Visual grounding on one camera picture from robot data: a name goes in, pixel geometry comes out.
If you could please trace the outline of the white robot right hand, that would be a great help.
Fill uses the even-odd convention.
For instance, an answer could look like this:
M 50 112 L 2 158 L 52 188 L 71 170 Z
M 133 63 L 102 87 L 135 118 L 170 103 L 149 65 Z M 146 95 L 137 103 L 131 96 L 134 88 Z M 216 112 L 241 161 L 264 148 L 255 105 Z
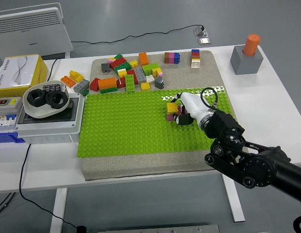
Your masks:
M 190 125 L 196 120 L 199 128 L 204 131 L 213 115 L 213 111 L 211 111 L 210 107 L 207 107 L 203 103 L 205 98 L 200 95 L 181 92 L 175 95 L 171 103 L 175 103 L 178 99 L 180 99 L 182 103 L 182 111 L 180 115 L 178 115 L 178 113 L 173 114 L 176 124 Z

